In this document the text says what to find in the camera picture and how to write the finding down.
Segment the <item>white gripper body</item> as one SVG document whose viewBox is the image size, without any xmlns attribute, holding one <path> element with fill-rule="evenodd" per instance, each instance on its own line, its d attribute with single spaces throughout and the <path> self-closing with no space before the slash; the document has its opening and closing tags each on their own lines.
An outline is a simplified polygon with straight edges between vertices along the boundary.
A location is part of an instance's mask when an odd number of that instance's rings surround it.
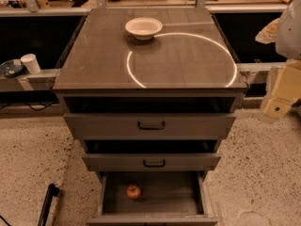
<svg viewBox="0 0 301 226">
<path fill-rule="evenodd" d="M 280 69 L 273 69 L 268 76 L 267 94 L 262 101 L 263 115 L 282 119 L 301 99 L 301 61 L 290 59 Z"/>
</svg>

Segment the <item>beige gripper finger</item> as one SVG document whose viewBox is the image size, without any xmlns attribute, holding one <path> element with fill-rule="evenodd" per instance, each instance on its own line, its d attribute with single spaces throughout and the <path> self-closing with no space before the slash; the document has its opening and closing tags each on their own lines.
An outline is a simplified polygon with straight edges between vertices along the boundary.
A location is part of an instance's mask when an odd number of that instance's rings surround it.
<svg viewBox="0 0 301 226">
<path fill-rule="evenodd" d="M 255 37 L 255 41 L 263 44 L 269 44 L 276 41 L 277 26 L 279 19 L 275 19 L 265 26 Z"/>
</svg>

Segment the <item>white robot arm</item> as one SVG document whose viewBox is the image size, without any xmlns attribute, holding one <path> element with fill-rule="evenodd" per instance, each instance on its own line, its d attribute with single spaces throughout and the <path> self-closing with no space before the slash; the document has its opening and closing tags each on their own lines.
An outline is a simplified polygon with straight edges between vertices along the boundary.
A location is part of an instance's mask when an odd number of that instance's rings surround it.
<svg viewBox="0 0 301 226">
<path fill-rule="evenodd" d="M 280 120 L 301 99 L 301 0 L 291 0 L 281 16 L 260 31 L 255 41 L 273 42 L 276 52 L 287 58 L 274 73 L 276 81 L 261 105 L 266 117 Z"/>
</svg>

